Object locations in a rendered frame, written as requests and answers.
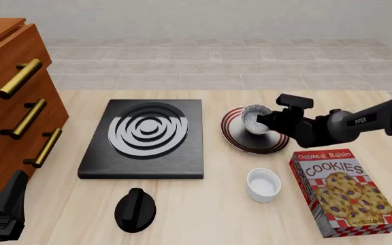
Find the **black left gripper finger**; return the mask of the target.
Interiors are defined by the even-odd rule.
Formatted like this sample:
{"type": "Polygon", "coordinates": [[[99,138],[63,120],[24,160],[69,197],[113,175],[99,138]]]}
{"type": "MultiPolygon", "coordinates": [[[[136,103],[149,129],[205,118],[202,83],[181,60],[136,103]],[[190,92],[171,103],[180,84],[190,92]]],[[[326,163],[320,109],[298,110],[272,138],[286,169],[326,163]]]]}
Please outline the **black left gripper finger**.
{"type": "Polygon", "coordinates": [[[0,223],[25,222],[24,200],[28,175],[17,170],[0,192],[0,223]]]}

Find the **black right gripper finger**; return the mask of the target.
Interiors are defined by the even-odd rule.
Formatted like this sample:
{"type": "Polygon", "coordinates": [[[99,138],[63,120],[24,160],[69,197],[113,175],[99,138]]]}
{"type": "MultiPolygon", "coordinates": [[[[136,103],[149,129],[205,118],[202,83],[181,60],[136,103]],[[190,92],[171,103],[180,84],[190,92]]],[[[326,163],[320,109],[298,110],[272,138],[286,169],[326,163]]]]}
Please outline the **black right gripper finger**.
{"type": "Polygon", "coordinates": [[[258,115],[257,116],[257,122],[259,124],[262,124],[267,127],[268,130],[272,130],[272,122],[273,122],[273,115],[272,114],[267,114],[267,115],[258,115]]]}

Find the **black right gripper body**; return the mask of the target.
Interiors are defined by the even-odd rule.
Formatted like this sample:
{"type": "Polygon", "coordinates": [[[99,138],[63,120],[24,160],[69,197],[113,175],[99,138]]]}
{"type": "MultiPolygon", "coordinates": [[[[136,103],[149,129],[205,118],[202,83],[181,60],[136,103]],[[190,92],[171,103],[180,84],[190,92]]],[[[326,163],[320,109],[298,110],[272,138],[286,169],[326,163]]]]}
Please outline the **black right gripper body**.
{"type": "Polygon", "coordinates": [[[303,108],[285,108],[281,112],[273,111],[266,118],[270,130],[289,136],[298,144],[307,144],[310,141],[311,124],[304,120],[303,108]]]}

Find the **plate with red rings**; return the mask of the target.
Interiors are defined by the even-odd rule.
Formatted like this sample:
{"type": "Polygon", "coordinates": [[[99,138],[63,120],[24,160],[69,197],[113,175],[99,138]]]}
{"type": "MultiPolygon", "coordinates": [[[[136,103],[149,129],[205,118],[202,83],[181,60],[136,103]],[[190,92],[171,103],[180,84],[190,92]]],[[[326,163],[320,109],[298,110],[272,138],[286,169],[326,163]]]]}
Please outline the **plate with red rings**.
{"type": "Polygon", "coordinates": [[[222,117],[220,132],[227,142],[250,154],[275,154],[287,148],[291,141],[288,136],[275,131],[261,135],[248,132],[241,119],[243,109],[234,108],[222,117]]]}

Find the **white ramekin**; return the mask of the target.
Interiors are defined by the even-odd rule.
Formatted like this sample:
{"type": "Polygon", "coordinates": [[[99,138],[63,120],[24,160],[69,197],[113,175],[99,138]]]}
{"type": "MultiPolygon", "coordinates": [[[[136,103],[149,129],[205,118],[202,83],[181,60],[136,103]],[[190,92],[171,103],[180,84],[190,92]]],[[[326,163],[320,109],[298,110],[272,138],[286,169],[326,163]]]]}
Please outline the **white ramekin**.
{"type": "Polygon", "coordinates": [[[282,187],[278,175],[264,168],[256,168],[249,171],[246,184],[249,197],[259,203],[273,201],[282,187]]]}

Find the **flat black stove plate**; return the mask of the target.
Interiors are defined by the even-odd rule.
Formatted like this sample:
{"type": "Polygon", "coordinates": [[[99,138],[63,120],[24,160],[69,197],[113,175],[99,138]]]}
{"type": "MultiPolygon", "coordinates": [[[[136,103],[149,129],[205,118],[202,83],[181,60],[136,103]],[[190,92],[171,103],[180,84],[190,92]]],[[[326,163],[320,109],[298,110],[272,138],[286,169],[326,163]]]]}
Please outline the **flat black stove plate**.
{"type": "Polygon", "coordinates": [[[201,100],[110,100],[78,177],[203,179],[201,100]]]}

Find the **oatmeal raisin cookies box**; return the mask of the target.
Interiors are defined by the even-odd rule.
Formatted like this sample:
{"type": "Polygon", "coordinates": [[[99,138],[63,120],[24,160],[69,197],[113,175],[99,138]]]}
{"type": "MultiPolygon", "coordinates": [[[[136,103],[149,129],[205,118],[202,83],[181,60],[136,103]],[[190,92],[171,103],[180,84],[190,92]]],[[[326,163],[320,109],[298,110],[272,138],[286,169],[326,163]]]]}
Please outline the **oatmeal raisin cookies box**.
{"type": "Polygon", "coordinates": [[[324,238],[392,232],[392,205],[349,149],[294,152],[289,166],[324,238]]]}

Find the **round black stove knob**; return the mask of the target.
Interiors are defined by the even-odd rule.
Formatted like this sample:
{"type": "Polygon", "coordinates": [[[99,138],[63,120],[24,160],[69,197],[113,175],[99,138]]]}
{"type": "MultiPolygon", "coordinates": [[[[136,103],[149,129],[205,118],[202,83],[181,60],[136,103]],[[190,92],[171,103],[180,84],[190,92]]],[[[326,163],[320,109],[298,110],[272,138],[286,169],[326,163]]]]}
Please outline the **round black stove knob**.
{"type": "Polygon", "coordinates": [[[118,227],[127,233],[137,233],[148,228],[157,213],[154,199],[140,188],[132,188],[115,208],[118,227]]]}

